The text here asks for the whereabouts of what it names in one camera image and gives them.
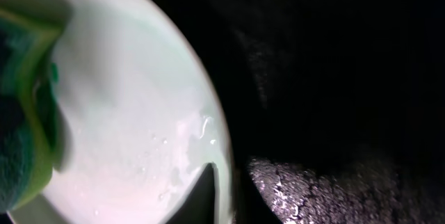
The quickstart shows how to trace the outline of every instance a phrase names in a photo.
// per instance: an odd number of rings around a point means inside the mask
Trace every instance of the green sponge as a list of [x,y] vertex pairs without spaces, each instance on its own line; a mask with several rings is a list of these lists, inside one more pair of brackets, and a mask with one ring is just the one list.
[[42,62],[60,34],[61,27],[0,8],[0,213],[27,203],[51,179],[39,108],[52,101],[38,101],[36,88],[46,82]]

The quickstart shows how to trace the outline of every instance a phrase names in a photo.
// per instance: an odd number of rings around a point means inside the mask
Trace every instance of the white plate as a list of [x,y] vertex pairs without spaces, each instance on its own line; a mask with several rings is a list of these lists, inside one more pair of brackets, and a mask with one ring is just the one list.
[[217,223],[232,219],[227,126],[199,58],[150,0],[2,0],[67,22],[54,92],[66,150],[29,223],[163,223],[204,164],[218,168]]

